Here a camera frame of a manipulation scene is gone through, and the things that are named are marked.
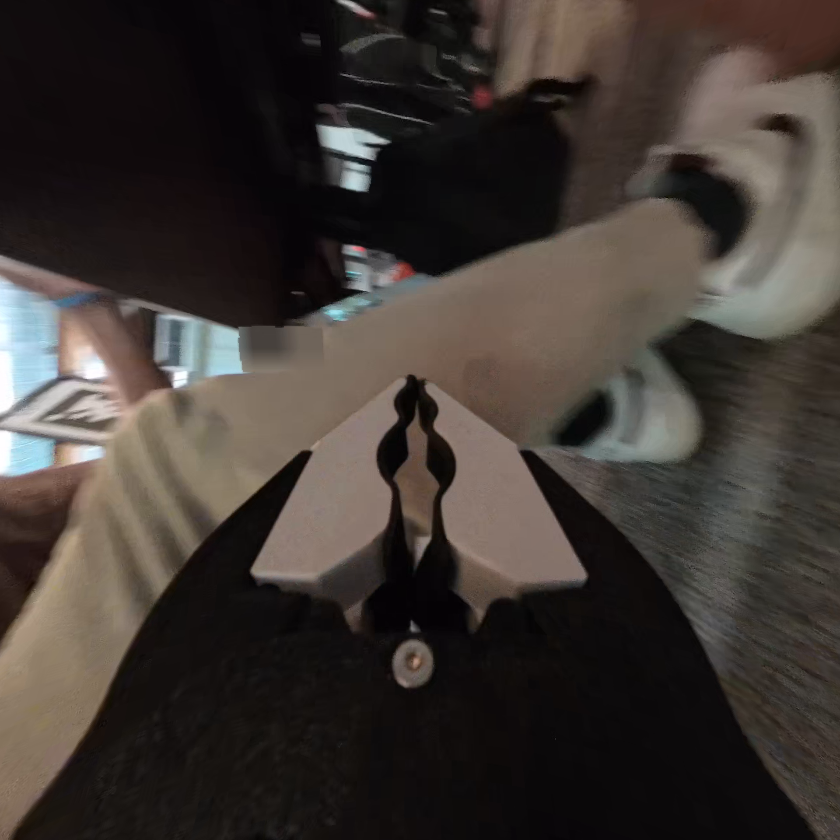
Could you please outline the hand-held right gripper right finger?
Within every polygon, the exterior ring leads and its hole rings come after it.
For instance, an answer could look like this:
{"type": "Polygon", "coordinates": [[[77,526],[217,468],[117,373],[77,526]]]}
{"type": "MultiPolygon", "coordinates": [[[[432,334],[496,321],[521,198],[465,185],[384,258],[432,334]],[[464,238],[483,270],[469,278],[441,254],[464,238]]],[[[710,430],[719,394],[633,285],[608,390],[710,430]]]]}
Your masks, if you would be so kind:
{"type": "Polygon", "coordinates": [[[413,623],[467,633],[494,602],[582,587],[588,574],[519,448],[427,381],[416,415],[434,490],[413,623]]]}

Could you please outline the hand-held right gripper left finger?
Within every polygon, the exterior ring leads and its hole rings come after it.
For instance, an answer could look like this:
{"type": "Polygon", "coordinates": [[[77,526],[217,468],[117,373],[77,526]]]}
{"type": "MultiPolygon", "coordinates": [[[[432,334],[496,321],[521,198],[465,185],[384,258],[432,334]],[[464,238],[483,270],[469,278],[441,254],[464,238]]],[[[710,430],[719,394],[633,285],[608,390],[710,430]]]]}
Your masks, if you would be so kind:
{"type": "Polygon", "coordinates": [[[396,380],[323,436],[259,551],[260,585],[338,605],[366,633],[408,627],[413,556],[396,472],[419,380],[396,380]]]}

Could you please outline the person's left forearm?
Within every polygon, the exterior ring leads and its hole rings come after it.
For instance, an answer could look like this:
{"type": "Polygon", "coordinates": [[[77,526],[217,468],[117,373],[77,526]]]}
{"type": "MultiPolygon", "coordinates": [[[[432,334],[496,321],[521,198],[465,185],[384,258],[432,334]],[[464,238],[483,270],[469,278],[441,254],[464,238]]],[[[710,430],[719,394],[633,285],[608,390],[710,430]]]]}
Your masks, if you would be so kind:
{"type": "Polygon", "coordinates": [[[96,306],[65,311],[104,364],[121,403],[130,406],[153,392],[172,389],[169,378],[131,330],[115,300],[108,297],[96,306]]]}

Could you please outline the dark brown desk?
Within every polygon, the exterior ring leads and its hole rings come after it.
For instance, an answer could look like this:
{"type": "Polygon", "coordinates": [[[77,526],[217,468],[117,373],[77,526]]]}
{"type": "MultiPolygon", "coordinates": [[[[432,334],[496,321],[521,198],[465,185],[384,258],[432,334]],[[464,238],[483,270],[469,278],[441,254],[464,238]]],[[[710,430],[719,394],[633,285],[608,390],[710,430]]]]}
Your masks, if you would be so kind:
{"type": "Polygon", "coordinates": [[[2,271],[228,327],[343,296],[310,216],[328,2],[1,2],[2,271]]]}

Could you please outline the person's white black sneaker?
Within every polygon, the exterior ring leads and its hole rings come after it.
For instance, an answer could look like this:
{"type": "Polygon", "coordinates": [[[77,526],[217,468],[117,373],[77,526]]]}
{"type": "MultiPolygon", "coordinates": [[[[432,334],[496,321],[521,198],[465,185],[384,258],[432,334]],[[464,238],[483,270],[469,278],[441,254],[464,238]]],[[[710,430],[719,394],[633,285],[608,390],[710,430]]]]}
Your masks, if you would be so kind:
{"type": "Polygon", "coordinates": [[[687,193],[698,175],[736,199],[739,230],[700,275],[690,316],[754,340],[809,329],[838,304],[838,78],[770,78],[752,49],[708,60],[670,143],[652,147],[633,198],[687,193]]]}
{"type": "Polygon", "coordinates": [[[553,444],[613,463],[674,463],[702,437],[698,404],[664,355],[646,349],[579,406],[553,444]]]}

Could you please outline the person's beige trousers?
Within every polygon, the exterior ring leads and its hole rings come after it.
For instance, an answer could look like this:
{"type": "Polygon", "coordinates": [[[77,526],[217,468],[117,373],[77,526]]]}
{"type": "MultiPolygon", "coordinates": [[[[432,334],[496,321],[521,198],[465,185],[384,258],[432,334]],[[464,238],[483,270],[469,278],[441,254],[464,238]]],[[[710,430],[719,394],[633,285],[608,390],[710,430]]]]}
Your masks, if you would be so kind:
{"type": "Polygon", "coordinates": [[[2,644],[2,838],[69,759],[155,602],[215,528],[403,375],[524,447],[697,298],[711,236],[645,199],[327,328],[322,361],[157,392],[93,465],[2,644]]]}

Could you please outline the black white patterned object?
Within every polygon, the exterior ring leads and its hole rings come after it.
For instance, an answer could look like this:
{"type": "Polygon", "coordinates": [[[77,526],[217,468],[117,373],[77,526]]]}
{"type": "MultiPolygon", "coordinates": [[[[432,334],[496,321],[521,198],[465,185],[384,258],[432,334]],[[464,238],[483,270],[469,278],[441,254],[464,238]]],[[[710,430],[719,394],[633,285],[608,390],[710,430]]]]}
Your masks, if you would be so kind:
{"type": "Polygon", "coordinates": [[[2,415],[1,429],[61,444],[104,446],[121,414],[106,382],[60,376],[16,402],[2,415]]]}

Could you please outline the black bag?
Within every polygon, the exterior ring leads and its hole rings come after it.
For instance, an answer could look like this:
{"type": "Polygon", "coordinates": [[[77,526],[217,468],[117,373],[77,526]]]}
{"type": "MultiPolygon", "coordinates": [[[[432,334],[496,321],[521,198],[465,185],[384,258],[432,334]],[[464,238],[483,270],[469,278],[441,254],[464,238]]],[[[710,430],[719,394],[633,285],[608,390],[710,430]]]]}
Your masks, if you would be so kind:
{"type": "Polygon", "coordinates": [[[386,145],[371,167],[358,244],[439,277],[550,236],[573,158],[558,113],[594,86],[591,76],[534,80],[386,145]]]}

